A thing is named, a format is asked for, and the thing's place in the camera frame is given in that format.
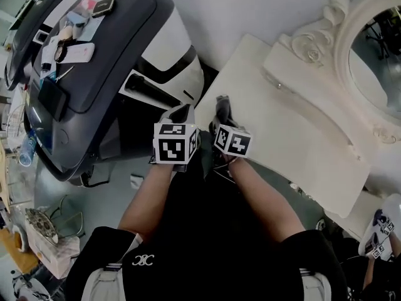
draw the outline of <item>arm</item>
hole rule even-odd
[[[118,225],[147,241],[159,225],[174,165],[155,165],[143,181]]]
[[[365,279],[363,281],[362,290],[366,289],[368,285],[373,281],[373,268],[375,267],[375,259],[369,258],[368,268],[366,270]]]
[[[390,240],[390,245],[394,256],[398,257],[401,254],[401,241],[397,238],[397,235],[394,232],[391,232],[388,238]]]
[[[265,182],[244,159],[238,158],[231,163],[229,170],[273,240],[282,242],[305,230],[287,200]]]

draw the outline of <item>small box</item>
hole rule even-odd
[[[92,11],[92,17],[97,18],[111,13],[114,6],[114,0],[101,0],[95,4]]]
[[[197,127],[157,123],[153,147],[157,164],[187,165],[197,149]]]
[[[220,125],[214,145],[227,155],[247,157],[251,142],[252,135],[246,130]]]

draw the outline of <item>paper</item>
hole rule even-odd
[[[40,73],[40,87],[42,87],[43,80],[49,77],[56,80],[57,64],[55,62],[55,53],[58,46],[58,36],[51,37],[49,44],[42,49],[42,63],[51,63],[49,71],[41,71]]]
[[[95,8],[96,3],[99,1],[101,0],[82,0],[80,3],[80,7],[86,9],[92,15],[93,8]],[[102,23],[104,17],[105,16],[99,18],[91,17],[86,26],[83,28],[82,34],[78,38],[78,41],[91,41],[100,24]]]

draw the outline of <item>plastic bottle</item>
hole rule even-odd
[[[19,163],[22,166],[28,167],[32,164],[36,143],[37,140],[35,133],[33,130],[31,130],[28,134],[26,134],[19,151]]]

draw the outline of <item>desk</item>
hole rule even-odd
[[[325,211],[325,213],[354,239],[361,242],[373,215],[381,208],[383,203],[384,199],[362,191],[351,213],[346,218],[341,218],[337,214],[328,211]]]
[[[261,40],[244,36],[198,104],[195,122],[208,130],[216,97],[229,95],[234,120],[254,136],[249,158],[299,185],[324,209],[347,217],[369,167],[350,157],[334,124],[316,107],[264,78],[262,66],[270,50]]]
[[[7,211],[10,212],[10,198],[7,183],[7,157],[3,144],[0,142],[0,198]]]
[[[6,228],[0,230],[0,242],[4,244],[7,252],[11,255],[20,272],[29,273],[38,265],[38,258],[32,251],[21,253],[15,247],[14,235]]]

